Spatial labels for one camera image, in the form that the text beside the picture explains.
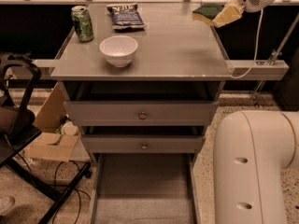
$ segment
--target table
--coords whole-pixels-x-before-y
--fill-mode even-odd
[[[140,3],[146,28],[124,32],[112,29],[106,5],[89,6],[94,40],[73,35],[51,74],[97,165],[90,221],[199,223],[192,165],[231,78],[225,51],[213,29],[192,20],[198,3]],[[112,35],[138,43],[125,68],[99,52]]]

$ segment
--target drawer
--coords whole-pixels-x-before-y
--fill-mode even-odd
[[[97,165],[89,223],[200,223],[187,154],[106,154]]]
[[[202,129],[197,127],[96,127],[96,130],[103,131],[81,136],[91,153],[198,153],[204,144]]]
[[[213,119],[218,102],[96,101],[65,102],[78,126],[204,125]]]

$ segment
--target drawer knob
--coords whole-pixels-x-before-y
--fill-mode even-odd
[[[139,118],[140,118],[141,120],[146,119],[146,118],[147,118],[146,113],[141,112],[141,113],[139,114]]]
[[[148,145],[147,145],[147,144],[142,144],[141,148],[142,148],[143,150],[145,150],[145,149],[148,148]]]

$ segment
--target black cable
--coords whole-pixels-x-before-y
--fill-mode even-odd
[[[22,159],[22,161],[25,163],[25,165],[27,166],[27,168],[29,169],[30,173],[32,174],[32,170],[28,164],[28,162],[25,160],[25,158],[20,154],[20,153],[17,153],[17,155]]]
[[[78,214],[77,214],[77,218],[76,218],[74,224],[77,223],[78,217],[80,216],[80,212],[81,212],[81,196],[77,189],[75,189],[75,191],[77,192],[77,195],[78,195]]]
[[[78,171],[79,171],[80,169],[79,169],[78,164],[77,164],[75,161],[71,161],[71,162],[73,162],[73,163],[77,166]],[[56,184],[57,172],[58,172],[58,169],[60,168],[60,166],[61,166],[63,163],[64,163],[64,162],[61,161],[61,162],[58,164],[58,166],[56,167],[56,170],[55,170],[55,175],[54,175],[54,185],[53,185],[55,189],[56,189],[56,187],[58,187],[58,186],[60,186],[60,187],[63,186],[63,185],[57,185],[57,184]],[[85,194],[91,199],[90,195],[88,195],[85,191],[78,190],[78,189],[76,189],[76,188],[75,188],[75,191],[77,192],[77,195],[78,195],[78,214],[77,214],[77,217],[76,217],[76,220],[75,220],[74,224],[77,223],[78,218],[79,218],[79,216],[80,216],[80,212],[81,212],[81,196],[80,196],[79,192],[81,191],[81,192],[85,193]],[[56,211],[56,213],[54,214],[54,216],[53,216],[53,218],[52,218],[52,224],[54,224],[54,220],[55,220],[55,218],[56,218],[58,212],[60,211],[60,209],[61,209],[61,207],[60,207],[60,208]]]
[[[67,185],[63,185],[63,184],[61,184],[61,185],[56,185],[56,187],[64,187],[64,188],[66,188]],[[85,194],[85,195],[88,197],[89,200],[92,199],[91,196],[90,196],[86,191],[84,191],[84,190],[80,190],[80,189],[77,189],[77,188],[75,188],[75,189],[76,189],[77,191],[82,192],[83,194]]]

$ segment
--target lower shelf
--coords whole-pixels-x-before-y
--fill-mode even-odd
[[[91,223],[197,223],[188,155],[107,154]]]

